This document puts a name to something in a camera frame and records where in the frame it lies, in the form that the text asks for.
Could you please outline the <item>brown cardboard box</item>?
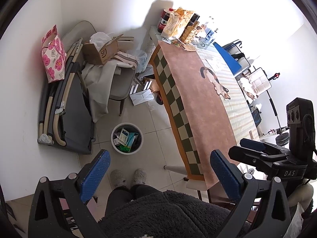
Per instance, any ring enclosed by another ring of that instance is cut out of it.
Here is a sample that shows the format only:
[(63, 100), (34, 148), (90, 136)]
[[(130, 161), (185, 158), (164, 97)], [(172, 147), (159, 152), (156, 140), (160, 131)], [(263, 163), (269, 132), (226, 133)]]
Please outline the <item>brown cardboard box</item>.
[(122, 35), (110, 37), (97, 32), (85, 42), (82, 48), (85, 59), (90, 64), (104, 65), (119, 52), (118, 40)]

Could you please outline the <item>black fuzzy jacket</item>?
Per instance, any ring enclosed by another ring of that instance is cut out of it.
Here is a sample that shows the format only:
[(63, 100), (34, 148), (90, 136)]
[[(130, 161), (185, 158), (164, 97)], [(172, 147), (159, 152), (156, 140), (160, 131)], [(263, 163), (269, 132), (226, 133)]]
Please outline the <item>black fuzzy jacket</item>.
[(212, 237), (230, 211), (145, 184), (114, 189), (98, 221), (107, 237)]

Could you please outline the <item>teal green snack bag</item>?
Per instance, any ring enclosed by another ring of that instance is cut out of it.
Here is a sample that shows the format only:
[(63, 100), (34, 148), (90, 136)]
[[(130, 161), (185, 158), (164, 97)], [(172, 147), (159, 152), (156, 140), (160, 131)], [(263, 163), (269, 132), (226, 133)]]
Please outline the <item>teal green snack bag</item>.
[(138, 134), (137, 133), (130, 133), (128, 135), (128, 139), (125, 145), (120, 145), (119, 150), (124, 152), (124, 153), (129, 153), (131, 151), (132, 145), (135, 140), (138, 139)]

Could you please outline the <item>orange snack bag on table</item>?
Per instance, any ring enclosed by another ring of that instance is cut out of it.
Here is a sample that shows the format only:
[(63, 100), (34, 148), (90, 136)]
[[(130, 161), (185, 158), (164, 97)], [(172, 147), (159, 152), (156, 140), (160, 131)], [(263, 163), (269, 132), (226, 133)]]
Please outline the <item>orange snack bag on table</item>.
[(170, 17), (161, 36), (170, 40), (180, 38), (193, 14), (194, 11), (184, 10), (181, 7), (170, 12)]

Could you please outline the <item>white blue medicine box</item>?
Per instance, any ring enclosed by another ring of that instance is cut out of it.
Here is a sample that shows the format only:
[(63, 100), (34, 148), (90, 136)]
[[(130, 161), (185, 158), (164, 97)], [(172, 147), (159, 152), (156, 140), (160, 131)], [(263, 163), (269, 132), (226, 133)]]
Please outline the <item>white blue medicine box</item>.
[(119, 136), (118, 136), (118, 141), (120, 144), (122, 144), (123, 146), (126, 145), (127, 141), (128, 141), (128, 137), (129, 137), (130, 132), (128, 132), (126, 129), (122, 128)]

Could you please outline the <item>right grey fuzzy slipper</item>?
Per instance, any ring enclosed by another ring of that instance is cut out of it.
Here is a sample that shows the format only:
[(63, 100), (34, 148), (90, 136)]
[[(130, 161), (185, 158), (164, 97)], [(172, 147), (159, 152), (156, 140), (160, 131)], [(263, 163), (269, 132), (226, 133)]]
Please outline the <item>right grey fuzzy slipper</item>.
[(131, 186), (144, 185), (147, 180), (147, 174), (143, 169), (136, 169), (132, 178)]

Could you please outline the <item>black red flip flop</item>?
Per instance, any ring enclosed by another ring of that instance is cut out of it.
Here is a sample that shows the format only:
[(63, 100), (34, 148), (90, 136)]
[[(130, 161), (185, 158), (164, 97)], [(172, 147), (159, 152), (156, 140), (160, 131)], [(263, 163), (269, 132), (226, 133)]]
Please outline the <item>black red flip flop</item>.
[(162, 100), (161, 94), (160, 94), (159, 92), (156, 94), (155, 100), (156, 100), (156, 102), (157, 102), (159, 105), (163, 105), (163, 100)]

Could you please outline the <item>pink floral gift bag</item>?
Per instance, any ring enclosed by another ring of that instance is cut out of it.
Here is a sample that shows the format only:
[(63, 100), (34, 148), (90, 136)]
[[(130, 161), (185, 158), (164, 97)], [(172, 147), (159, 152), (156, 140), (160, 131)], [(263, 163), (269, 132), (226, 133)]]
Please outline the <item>pink floral gift bag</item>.
[(42, 38), (40, 54), (48, 82), (53, 83), (63, 80), (67, 53), (64, 50), (56, 25)]

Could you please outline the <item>white round trash bin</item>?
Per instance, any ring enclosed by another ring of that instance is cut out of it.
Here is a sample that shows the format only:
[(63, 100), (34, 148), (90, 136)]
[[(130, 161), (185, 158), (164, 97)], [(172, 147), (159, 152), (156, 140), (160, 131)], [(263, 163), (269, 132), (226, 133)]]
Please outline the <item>white round trash bin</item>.
[(111, 145), (123, 155), (136, 154), (143, 146), (144, 137), (140, 128), (132, 123), (120, 123), (111, 132)]

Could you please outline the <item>white paper envelope on floor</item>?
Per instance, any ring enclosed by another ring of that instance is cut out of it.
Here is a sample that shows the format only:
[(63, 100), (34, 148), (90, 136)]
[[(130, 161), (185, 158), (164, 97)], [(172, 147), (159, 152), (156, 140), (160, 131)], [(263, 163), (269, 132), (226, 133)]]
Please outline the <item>white paper envelope on floor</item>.
[(147, 90), (143, 90), (141, 92), (131, 94), (130, 99), (131, 99), (133, 105), (137, 106), (139, 104), (153, 100), (154, 96), (153, 96), (151, 90), (147, 89)]

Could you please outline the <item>pink checkered tablecloth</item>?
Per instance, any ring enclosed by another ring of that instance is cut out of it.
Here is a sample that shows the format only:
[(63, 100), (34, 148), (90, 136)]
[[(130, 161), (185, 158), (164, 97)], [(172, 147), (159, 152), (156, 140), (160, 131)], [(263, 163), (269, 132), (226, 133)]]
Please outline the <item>pink checkered tablecloth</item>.
[(150, 59), (177, 148), (187, 187), (207, 190), (218, 181), (211, 151), (226, 155), (243, 138), (259, 140), (245, 97), (213, 46), (188, 52), (159, 41)]

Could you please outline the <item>dark soy sauce bottle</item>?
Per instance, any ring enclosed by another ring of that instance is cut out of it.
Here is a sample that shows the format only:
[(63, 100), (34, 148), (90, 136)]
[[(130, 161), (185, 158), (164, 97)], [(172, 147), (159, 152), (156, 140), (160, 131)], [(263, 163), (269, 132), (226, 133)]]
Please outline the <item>dark soy sauce bottle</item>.
[(163, 11), (161, 13), (160, 21), (158, 23), (158, 32), (159, 33), (163, 32), (163, 29), (167, 25), (167, 22), (168, 22), (168, 20), (170, 18), (170, 13), (171, 12), (173, 12), (173, 8), (163, 9)]

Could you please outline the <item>left grey fuzzy slipper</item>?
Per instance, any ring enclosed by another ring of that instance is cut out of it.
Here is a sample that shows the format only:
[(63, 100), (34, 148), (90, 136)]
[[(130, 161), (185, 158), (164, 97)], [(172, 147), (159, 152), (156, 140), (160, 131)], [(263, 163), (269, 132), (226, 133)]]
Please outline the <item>left grey fuzzy slipper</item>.
[(112, 186), (116, 188), (128, 189), (128, 183), (120, 170), (113, 170), (110, 174), (110, 181)]

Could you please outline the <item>white table leg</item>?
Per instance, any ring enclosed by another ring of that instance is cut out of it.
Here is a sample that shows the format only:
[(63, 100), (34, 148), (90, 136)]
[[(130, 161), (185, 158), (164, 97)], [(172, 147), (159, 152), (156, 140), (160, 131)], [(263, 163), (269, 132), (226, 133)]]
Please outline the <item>white table leg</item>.
[(187, 170), (184, 166), (165, 165), (163, 168), (173, 173), (187, 175)]

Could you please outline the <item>grey folding cot bed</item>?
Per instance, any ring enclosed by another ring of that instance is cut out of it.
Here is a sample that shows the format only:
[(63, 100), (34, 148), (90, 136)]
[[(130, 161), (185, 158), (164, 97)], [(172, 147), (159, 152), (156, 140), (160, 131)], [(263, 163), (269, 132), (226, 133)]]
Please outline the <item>grey folding cot bed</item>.
[(91, 153), (95, 140), (95, 124), (91, 116), (89, 93), (82, 78), (85, 62), (77, 60), (82, 47), (82, 39), (70, 47), (64, 79), (44, 85), (37, 143), (87, 155)]

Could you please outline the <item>grey fuzzy slipper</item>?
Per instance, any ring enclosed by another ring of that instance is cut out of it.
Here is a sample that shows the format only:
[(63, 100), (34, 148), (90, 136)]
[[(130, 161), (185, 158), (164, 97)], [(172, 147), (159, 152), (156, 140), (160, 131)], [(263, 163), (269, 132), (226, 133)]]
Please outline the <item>grey fuzzy slipper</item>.
[(136, 169), (132, 178), (131, 186), (144, 185), (147, 180), (147, 174), (143, 169)]
[(120, 170), (113, 170), (110, 174), (110, 181), (112, 186), (116, 188), (128, 189), (128, 183)]

